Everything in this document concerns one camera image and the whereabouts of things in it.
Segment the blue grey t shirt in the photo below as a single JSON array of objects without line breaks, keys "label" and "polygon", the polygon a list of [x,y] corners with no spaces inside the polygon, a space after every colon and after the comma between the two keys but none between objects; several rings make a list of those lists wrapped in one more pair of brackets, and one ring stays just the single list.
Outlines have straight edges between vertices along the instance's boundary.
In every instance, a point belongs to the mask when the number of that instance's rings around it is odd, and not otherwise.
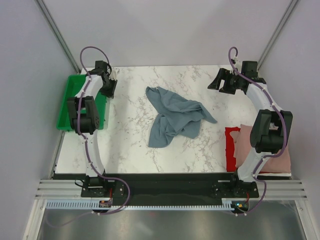
[{"label": "blue grey t shirt", "polygon": [[198,101],[188,100],[160,86],[148,86],[145,94],[157,111],[149,134],[150,148],[165,148],[178,135],[195,139],[200,132],[202,120],[211,124],[217,123]]}]

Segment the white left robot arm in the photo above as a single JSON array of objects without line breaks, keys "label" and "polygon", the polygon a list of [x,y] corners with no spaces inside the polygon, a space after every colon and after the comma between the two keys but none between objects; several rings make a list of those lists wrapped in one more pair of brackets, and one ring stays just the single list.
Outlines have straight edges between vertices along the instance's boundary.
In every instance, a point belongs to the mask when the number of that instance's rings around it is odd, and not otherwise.
[{"label": "white left robot arm", "polygon": [[94,69],[87,72],[79,92],[66,101],[71,129],[80,137],[84,151],[85,178],[81,181],[83,198],[106,198],[112,195],[108,181],[102,177],[105,167],[98,146],[101,118],[96,104],[99,93],[114,98],[118,80],[111,78],[111,73],[109,63],[97,60]]}]

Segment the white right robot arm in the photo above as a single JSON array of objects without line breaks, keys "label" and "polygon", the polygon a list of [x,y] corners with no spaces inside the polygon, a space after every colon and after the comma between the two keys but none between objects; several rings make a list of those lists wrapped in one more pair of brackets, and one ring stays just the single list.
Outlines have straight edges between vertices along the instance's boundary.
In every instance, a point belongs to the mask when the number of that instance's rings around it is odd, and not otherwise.
[{"label": "white right robot arm", "polygon": [[282,110],[271,97],[266,81],[259,77],[256,61],[243,61],[241,70],[220,68],[210,90],[235,94],[241,90],[252,101],[257,116],[252,126],[249,151],[229,182],[217,183],[214,193],[231,198],[259,197],[257,177],[270,158],[283,153],[290,135],[293,114]]}]

